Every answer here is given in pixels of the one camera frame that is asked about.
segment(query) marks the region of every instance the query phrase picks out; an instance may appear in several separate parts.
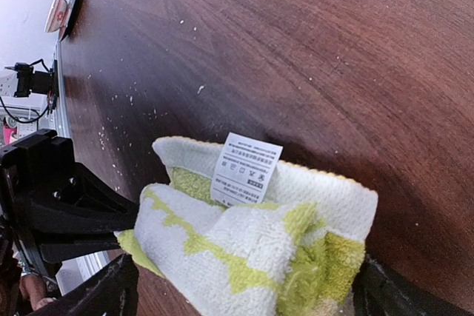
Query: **cable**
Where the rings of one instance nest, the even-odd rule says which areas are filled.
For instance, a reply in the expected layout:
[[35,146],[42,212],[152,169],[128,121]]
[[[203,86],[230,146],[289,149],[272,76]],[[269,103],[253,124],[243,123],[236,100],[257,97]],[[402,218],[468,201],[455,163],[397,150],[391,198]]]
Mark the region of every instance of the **cable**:
[[50,72],[50,69],[48,67],[46,67],[46,64],[44,64],[44,61],[43,61],[43,58],[42,59],[39,59],[38,61],[35,61],[33,62],[32,64],[30,64],[31,67],[34,67],[36,66],[37,64],[41,63],[43,65],[43,68],[46,69],[46,71],[49,73]]
[[[24,111],[27,111],[27,112],[33,111],[33,112],[36,114],[36,116],[39,116],[38,110],[36,110],[36,109],[31,109],[30,107],[28,107],[28,108],[26,108],[26,107],[12,107],[12,106],[10,106],[10,105],[7,105],[6,107],[7,107],[8,109],[24,110]],[[39,123],[38,123],[38,122],[36,122],[36,129],[39,130]]]
[[31,124],[33,122],[39,121],[39,119],[42,118],[50,108],[50,106],[47,105],[46,108],[44,108],[44,111],[40,115],[38,115],[36,118],[23,121],[23,120],[20,120],[19,118],[16,118],[10,113],[10,111],[8,111],[7,106],[5,106],[5,103],[3,102],[3,98],[1,96],[0,96],[0,103],[3,106],[3,109],[5,110],[5,112],[8,114],[8,116],[10,116],[13,120],[15,120],[16,122],[19,122],[20,124]]

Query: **wood grain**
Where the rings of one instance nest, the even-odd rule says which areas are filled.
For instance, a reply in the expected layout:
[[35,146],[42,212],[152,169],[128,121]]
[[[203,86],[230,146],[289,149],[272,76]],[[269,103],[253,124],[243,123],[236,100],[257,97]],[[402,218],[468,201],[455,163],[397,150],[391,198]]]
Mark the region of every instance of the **wood grain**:
[[[157,137],[283,144],[377,190],[369,252],[473,312],[473,19],[473,0],[84,0],[76,154],[136,200],[167,181]],[[140,315],[188,315],[165,287],[144,274]]]

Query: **white label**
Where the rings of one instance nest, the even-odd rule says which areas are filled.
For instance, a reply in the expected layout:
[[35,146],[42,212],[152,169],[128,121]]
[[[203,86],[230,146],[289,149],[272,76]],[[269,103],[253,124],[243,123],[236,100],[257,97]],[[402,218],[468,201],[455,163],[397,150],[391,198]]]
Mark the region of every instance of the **white label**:
[[29,124],[18,124],[17,127],[18,138],[28,136],[30,133],[36,132],[38,129],[38,127],[36,126],[36,122],[30,122]]
[[282,150],[229,133],[214,169],[211,198],[226,206],[261,203]]

